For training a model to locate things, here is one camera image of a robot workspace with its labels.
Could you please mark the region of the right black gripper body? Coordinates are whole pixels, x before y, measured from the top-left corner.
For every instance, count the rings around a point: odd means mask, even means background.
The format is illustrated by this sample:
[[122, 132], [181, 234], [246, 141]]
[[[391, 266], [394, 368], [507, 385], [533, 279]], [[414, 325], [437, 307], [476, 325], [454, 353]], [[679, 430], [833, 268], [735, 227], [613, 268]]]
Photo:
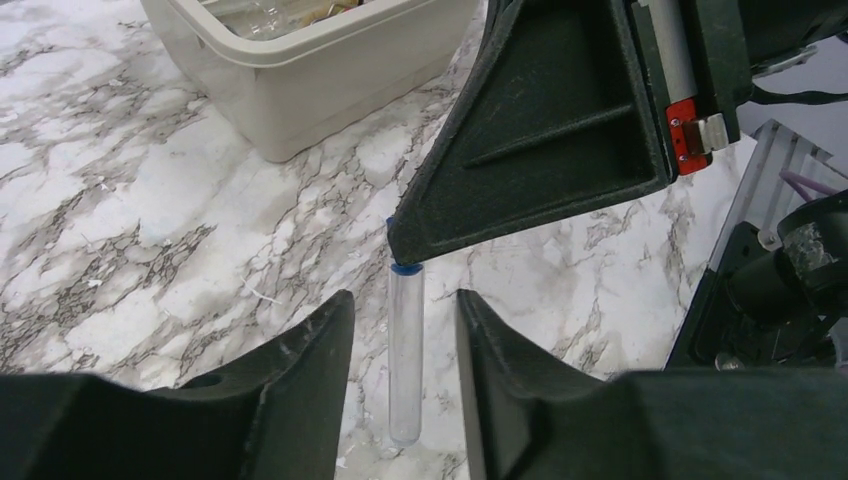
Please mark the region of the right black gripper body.
[[632, 1], [629, 16], [673, 177], [709, 166], [741, 136], [737, 109], [828, 105], [844, 93], [776, 93], [757, 78], [805, 63], [847, 33], [844, 1]]

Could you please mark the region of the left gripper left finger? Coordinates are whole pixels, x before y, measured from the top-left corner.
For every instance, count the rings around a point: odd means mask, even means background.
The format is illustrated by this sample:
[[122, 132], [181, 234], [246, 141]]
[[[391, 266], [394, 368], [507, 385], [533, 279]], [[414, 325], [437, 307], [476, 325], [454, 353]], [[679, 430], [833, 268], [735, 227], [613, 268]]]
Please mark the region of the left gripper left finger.
[[178, 388], [91, 374], [1, 379], [5, 479], [331, 479], [355, 321], [341, 290]]

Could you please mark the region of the blue cap test tube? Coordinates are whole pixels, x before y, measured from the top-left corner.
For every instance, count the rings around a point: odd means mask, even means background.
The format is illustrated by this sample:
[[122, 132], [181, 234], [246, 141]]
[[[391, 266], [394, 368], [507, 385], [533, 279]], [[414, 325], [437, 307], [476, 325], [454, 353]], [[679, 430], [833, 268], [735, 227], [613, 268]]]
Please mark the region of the blue cap test tube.
[[408, 447], [422, 431], [424, 267], [391, 260], [388, 280], [389, 436]]

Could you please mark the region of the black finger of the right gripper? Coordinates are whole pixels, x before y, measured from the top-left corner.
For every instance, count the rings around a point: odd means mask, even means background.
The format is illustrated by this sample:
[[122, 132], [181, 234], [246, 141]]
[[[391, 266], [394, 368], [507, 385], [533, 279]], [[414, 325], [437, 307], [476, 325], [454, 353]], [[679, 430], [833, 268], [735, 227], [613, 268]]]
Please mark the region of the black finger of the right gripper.
[[478, 55], [394, 213], [396, 262], [641, 198], [676, 172], [636, 1], [491, 1]]

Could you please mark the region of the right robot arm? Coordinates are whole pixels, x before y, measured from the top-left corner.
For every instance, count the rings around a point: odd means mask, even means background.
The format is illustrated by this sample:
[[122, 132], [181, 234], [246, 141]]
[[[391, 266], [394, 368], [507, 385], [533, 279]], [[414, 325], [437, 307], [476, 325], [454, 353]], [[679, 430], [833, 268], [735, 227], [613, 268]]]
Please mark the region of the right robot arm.
[[[758, 76], [847, 32], [843, 1], [491, 1], [478, 57], [388, 230], [395, 260], [471, 245], [654, 193], [741, 136], [737, 110], [826, 105]], [[670, 364], [813, 366], [847, 315], [847, 193], [782, 214], [777, 241], [730, 220]]]

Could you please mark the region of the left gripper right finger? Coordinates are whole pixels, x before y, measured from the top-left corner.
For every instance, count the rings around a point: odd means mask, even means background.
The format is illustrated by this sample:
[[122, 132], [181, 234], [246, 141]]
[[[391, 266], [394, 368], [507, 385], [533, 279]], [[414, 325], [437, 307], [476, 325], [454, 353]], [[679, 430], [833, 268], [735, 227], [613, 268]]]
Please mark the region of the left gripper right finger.
[[847, 379], [823, 369], [629, 371], [610, 381], [456, 295], [474, 479], [843, 479]]

